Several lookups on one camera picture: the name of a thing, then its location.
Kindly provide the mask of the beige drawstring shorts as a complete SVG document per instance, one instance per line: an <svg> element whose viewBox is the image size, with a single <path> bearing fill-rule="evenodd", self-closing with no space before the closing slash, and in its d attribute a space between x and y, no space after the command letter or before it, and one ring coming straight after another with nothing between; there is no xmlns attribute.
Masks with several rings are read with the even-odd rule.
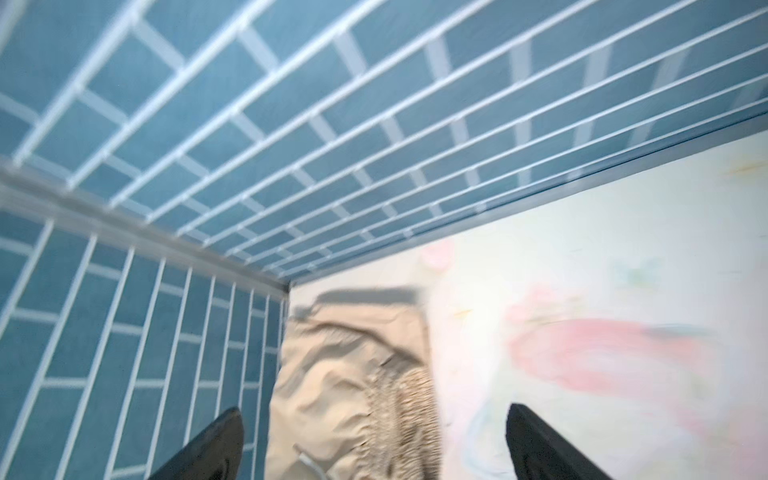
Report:
<svg viewBox="0 0 768 480"><path fill-rule="evenodd" d="M316 302L286 327L267 479L437 479L427 323L412 304Z"/></svg>

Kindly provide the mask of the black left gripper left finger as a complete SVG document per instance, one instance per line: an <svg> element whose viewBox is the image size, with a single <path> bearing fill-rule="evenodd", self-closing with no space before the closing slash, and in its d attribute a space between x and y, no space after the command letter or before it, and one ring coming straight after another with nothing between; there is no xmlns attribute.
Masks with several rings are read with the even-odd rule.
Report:
<svg viewBox="0 0 768 480"><path fill-rule="evenodd" d="M244 424L238 407L225 410L149 480L235 480L244 447Z"/></svg>

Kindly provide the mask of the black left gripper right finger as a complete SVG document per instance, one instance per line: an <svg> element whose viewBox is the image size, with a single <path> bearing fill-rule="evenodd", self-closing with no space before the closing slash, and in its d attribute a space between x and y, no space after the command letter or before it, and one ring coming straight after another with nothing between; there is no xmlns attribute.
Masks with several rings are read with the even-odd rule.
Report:
<svg viewBox="0 0 768 480"><path fill-rule="evenodd" d="M510 405L506 443L518 479L610 480L602 469L526 405Z"/></svg>

